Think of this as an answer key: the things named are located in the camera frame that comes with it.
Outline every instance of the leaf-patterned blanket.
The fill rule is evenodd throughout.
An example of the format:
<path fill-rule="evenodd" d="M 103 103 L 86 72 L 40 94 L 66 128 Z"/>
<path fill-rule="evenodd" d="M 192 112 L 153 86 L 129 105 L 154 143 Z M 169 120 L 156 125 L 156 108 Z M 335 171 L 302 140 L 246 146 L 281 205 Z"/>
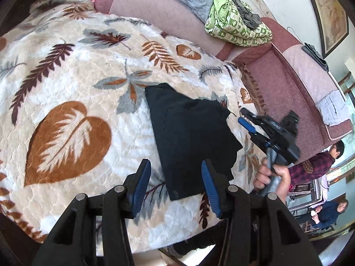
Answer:
<path fill-rule="evenodd" d="M 90 0 L 33 4 L 0 38 L 0 211 L 42 242 L 76 194 L 105 193 L 148 158 L 142 210 L 127 222 L 132 251 L 215 225 L 206 195 L 167 195 L 144 96 L 162 82 L 229 108 L 244 146 L 232 183 L 251 190 L 263 153 L 237 122 L 240 107 L 256 110 L 231 63 L 146 21 L 97 13 Z"/>

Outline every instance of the gray handle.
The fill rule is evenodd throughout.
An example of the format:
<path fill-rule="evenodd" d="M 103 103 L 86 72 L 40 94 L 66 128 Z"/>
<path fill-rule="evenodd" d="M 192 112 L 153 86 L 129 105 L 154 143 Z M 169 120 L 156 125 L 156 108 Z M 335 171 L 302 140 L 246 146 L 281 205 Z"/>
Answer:
<path fill-rule="evenodd" d="M 277 158 L 277 153 L 271 149 L 271 148 L 268 148 L 267 149 L 267 167 L 273 172 L 275 173 L 275 170 L 274 168 L 272 167 L 276 161 L 276 158 Z M 273 192 L 275 193 L 276 192 L 276 189 L 277 187 L 279 186 L 280 182 L 281 182 L 281 177 L 278 177 L 278 176 L 271 176 L 270 177 L 270 184 L 268 185 L 265 185 L 265 188 L 262 189 L 258 195 L 259 196 L 262 196 L 262 197 L 265 197 L 268 193 L 270 192 Z"/>
<path fill-rule="evenodd" d="M 276 189 L 281 182 L 280 176 L 272 176 L 270 177 L 270 184 L 266 185 L 264 189 L 260 190 L 258 193 L 259 196 L 265 197 L 268 193 L 276 193 Z"/>

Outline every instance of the blue gripper pad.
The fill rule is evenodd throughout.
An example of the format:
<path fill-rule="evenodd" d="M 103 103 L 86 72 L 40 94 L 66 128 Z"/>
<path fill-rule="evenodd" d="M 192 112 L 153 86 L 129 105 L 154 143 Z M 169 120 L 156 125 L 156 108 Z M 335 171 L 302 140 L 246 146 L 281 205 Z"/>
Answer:
<path fill-rule="evenodd" d="M 251 125 L 246 119 L 239 117 L 238 122 L 240 125 L 242 125 L 245 129 L 248 130 L 250 133 L 256 133 L 256 129 L 253 125 Z"/>
<path fill-rule="evenodd" d="M 211 205 L 213 213 L 216 214 L 217 218 L 221 217 L 222 210 L 221 210 L 221 204 L 219 201 L 219 195 L 217 188 L 214 184 L 214 181 L 212 179 L 210 169 L 209 167 L 212 167 L 212 163 L 210 161 L 203 161 L 201 165 L 201 174 L 202 174 L 202 179 L 203 183 L 205 184 L 205 189 L 206 193 L 208 196 L 209 204 Z"/>
<path fill-rule="evenodd" d="M 132 214 L 134 217 L 140 212 L 143 204 L 144 195 L 147 191 L 148 183 L 150 180 L 150 173 L 152 171 L 150 161 L 148 159 L 143 159 L 137 170 L 137 173 L 140 172 L 141 168 L 143 168 L 143 172 L 141 177 L 139 178 L 136 189 L 133 192 L 131 201 Z"/>

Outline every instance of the green bag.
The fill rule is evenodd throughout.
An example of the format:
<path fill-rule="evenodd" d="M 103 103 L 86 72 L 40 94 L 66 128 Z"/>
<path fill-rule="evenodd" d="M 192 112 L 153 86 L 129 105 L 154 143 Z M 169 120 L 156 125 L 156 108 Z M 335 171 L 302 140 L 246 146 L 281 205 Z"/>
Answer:
<path fill-rule="evenodd" d="M 242 3 L 251 10 L 248 4 Z M 232 0 L 213 0 L 205 30 L 213 37 L 244 47 L 259 46 L 272 40 L 272 32 L 264 23 L 256 30 L 248 28 Z"/>

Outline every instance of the finger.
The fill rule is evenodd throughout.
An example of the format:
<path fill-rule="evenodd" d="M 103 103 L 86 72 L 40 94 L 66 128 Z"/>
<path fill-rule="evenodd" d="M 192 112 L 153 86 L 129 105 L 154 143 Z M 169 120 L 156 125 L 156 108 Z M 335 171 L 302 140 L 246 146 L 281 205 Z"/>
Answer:
<path fill-rule="evenodd" d="M 260 166 L 259 173 L 262 173 L 266 176 L 271 176 L 271 174 L 272 174 L 271 170 L 265 165 Z"/>
<path fill-rule="evenodd" d="M 264 174 L 262 174 L 260 172 L 255 175 L 255 179 L 260 181 L 261 183 L 263 183 L 265 185 L 268 185 L 271 182 L 269 177 L 267 177 L 266 175 L 264 175 Z"/>
<path fill-rule="evenodd" d="M 264 189 L 265 184 L 260 182 L 259 180 L 254 180 L 253 185 L 256 189 Z"/>
<path fill-rule="evenodd" d="M 281 166 L 281 165 L 273 165 L 275 172 L 281 176 L 282 181 L 286 184 L 291 183 L 291 176 L 290 176 L 290 171 L 286 166 Z"/>

